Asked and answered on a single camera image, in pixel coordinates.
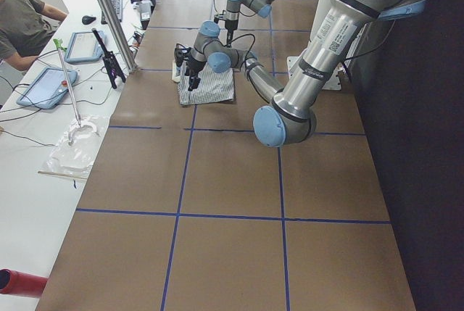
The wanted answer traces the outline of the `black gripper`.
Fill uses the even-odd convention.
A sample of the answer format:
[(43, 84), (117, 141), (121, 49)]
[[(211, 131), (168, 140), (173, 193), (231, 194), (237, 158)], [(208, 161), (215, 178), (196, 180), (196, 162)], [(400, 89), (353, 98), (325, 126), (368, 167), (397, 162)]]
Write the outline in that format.
[(198, 88), (201, 78), (199, 73), (204, 69), (205, 61), (198, 61), (193, 57), (186, 60), (185, 75), (188, 76), (188, 91), (193, 91)]
[(226, 36), (226, 46), (231, 48), (233, 40), (233, 32), (238, 29), (238, 20), (226, 20), (225, 29), (228, 31)]

